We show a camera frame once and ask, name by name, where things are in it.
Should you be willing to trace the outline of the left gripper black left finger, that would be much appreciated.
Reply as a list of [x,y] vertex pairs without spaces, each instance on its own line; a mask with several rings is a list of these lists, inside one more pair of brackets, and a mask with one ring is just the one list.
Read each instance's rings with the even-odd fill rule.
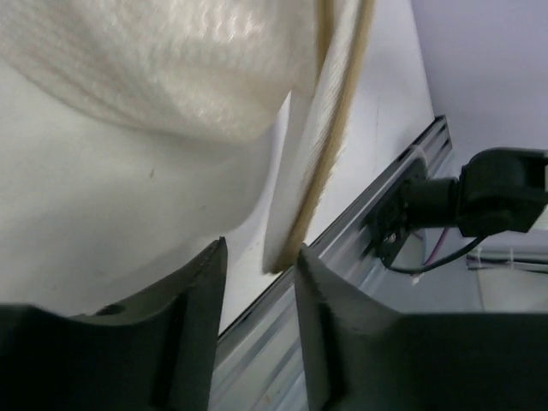
[[4,410],[205,410],[227,244],[92,315],[1,307]]

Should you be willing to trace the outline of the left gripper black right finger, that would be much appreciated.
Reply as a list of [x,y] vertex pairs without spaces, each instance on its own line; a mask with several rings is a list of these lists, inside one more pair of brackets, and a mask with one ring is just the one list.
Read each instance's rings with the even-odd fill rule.
[[309,249],[295,297],[312,410],[544,410],[543,313],[400,313]]

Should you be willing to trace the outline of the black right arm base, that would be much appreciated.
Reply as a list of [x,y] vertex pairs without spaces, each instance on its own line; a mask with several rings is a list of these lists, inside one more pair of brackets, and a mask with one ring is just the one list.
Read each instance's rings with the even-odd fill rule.
[[410,235],[402,199],[407,185],[408,181],[402,180],[391,186],[365,219],[371,234],[371,249],[385,266],[392,266]]

